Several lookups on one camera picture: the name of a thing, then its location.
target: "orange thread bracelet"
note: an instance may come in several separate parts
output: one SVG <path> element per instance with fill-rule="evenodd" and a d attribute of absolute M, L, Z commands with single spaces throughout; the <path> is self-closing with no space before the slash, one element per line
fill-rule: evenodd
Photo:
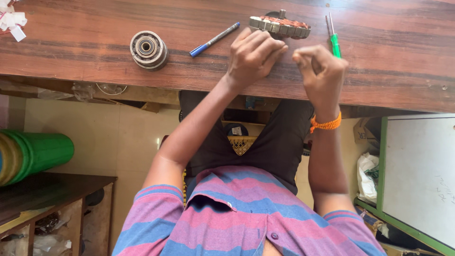
<path fill-rule="evenodd" d="M 337 119 L 327 122 L 327 123 L 318 123 L 316 122 L 316 115 L 311 119 L 311 125 L 312 127 L 310 128 L 310 133 L 313 133 L 314 129 L 319 128 L 323 130 L 334 130 L 338 128 L 341 124 L 341 111 L 340 114 L 338 115 Z"/>

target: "green screwdriver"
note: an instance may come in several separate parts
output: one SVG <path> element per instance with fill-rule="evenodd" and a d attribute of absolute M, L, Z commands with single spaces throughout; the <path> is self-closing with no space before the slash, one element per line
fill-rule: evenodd
<path fill-rule="evenodd" d="M 338 34 L 335 34 L 334 31 L 334 23 L 332 21 L 332 15 L 329 12 L 330 16 L 330 26 L 332 27 L 332 35 L 330 36 L 330 40 L 332 41 L 332 50 L 334 51 L 334 56 L 341 59 L 341 51 L 340 51 L 340 44 L 338 43 Z"/>

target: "whiteboard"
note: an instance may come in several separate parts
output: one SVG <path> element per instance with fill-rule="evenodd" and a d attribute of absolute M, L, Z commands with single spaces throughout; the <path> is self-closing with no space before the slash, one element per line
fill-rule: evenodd
<path fill-rule="evenodd" d="M 383 212 L 455 248 L 455 114 L 389 118 Z"/>

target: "green frame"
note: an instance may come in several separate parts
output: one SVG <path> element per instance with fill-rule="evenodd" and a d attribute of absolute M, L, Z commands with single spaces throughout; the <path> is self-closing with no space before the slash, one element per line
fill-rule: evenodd
<path fill-rule="evenodd" d="M 369 204 L 361 201 L 360 199 L 354 199 L 354 203 L 368 210 L 375 216 L 383 219 L 385 222 L 399 228 L 406 234 L 412 236 L 413 238 L 423 242 L 424 244 L 432 247 L 433 249 L 439 251 L 440 253 L 448 256 L 455 255 L 455 250 L 452 248 L 440 243 L 439 241 L 420 233 L 415 228 L 408 226 L 407 224 L 401 222 L 400 220 L 395 219 L 394 217 L 387 215 L 382 211 L 383 209 L 383 196 L 384 196 L 384 179 L 385 179 L 385 150 L 387 148 L 387 124 L 388 117 L 383 117 L 381 121 L 381 146 L 379 149 L 379 179 L 378 179 L 378 198 L 376 202 L 376 208 L 370 206 Z"/>

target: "hand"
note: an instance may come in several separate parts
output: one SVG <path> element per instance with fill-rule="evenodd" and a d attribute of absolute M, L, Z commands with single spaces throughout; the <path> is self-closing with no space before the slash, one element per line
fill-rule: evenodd
<path fill-rule="evenodd" d="M 292 59 L 303 75 L 303 86 L 313 104 L 318 123 L 335 120 L 348 62 L 333 56 L 324 46 L 302 47 Z"/>
<path fill-rule="evenodd" d="M 245 28 L 231 45 L 231 57 L 226 73 L 237 93 L 265 77 L 288 46 L 273 39 L 266 31 Z"/>

